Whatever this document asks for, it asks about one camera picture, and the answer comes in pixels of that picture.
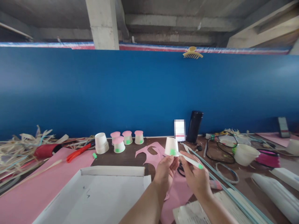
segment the red pliers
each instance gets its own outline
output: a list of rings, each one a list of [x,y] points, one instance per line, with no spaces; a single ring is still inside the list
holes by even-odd
[[[82,152],[88,150],[89,148],[93,147],[95,145],[95,142],[90,142],[86,146],[83,146],[81,149],[76,150],[75,152],[68,155],[66,158],[66,161],[70,163],[75,157],[79,156]]]

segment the red white blue striped tarp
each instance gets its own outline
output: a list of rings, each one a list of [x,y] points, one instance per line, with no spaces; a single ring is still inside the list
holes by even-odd
[[[0,47],[41,47],[41,48],[71,48],[95,49],[93,42],[77,43],[0,43]],[[150,44],[119,43],[120,50],[138,51],[172,51],[186,52],[189,47],[165,46]],[[196,52],[214,54],[288,54],[291,47],[286,48],[209,48],[198,47]]]

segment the green dot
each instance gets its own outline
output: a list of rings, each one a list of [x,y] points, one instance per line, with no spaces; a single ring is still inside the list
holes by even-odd
[[[174,150],[174,149],[170,149],[170,155],[173,155],[173,156],[175,156],[175,155],[176,155],[176,152],[175,152],[175,150]]]

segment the pink cup lid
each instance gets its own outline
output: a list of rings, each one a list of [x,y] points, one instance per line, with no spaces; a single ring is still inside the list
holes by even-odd
[[[143,135],[143,131],[135,131],[134,134],[135,135]]]
[[[120,136],[120,135],[121,135],[120,132],[112,132],[112,133],[110,134],[110,136],[111,136],[112,138],[116,138],[116,137],[118,137],[118,136]]]
[[[131,131],[124,131],[124,132],[122,133],[123,136],[130,136],[131,134],[132,134]]]
[[[114,144],[114,145],[116,145],[116,144],[119,144],[119,143],[121,143],[122,141],[124,141],[124,137],[123,136],[118,136],[118,137],[116,137],[115,139],[113,139],[112,140],[112,143]]]

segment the white paper cup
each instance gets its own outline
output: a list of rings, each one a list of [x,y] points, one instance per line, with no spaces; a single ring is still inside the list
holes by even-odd
[[[102,148],[96,148],[97,154],[103,154],[103,153],[107,152],[108,150],[109,150],[109,144],[108,144],[108,142],[107,142],[107,144],[104,147],[102,147]]]
[[[143,131],[135,131],[135,144],[137,145],[141,145],[144,143],[144,139],[143,139]]]
[[[248,166],[260,154],[261,153],[257,149],[249,145],[238,144],[234,158],[240,165]]]
[[[166,138],[165,155],[178,156],[178,142],[174,138]]]
[[[96,143],[96,149],[101,149],[104,148],[106,146],[107,142],[107,138],[104,132],[101,132],[99,134],[96,134],[94,137],[95,143]]]
[[[124,137],[119,136],[113,139],[113,144],[114,144],[114,152],[115,153],[121,153],[125,150],[125,144],[124,144]]]
[[[112,132],[112,133],[110,134],[110,136],[112,137],[112,141],[113,141],[113,139],[117,138],[117,137],[120,136],[120,135],[121,135],[120,132]]]
[[[122,133],[122,135],[124,136],[124,144],[125,145],[129,145],[133,142],[133,139],[132,139],[132,132],[131,131],[124,131]]]
[[[299,156],[299,141],[290,139],[286,151],[290,154],[293,154],[294,156]]]

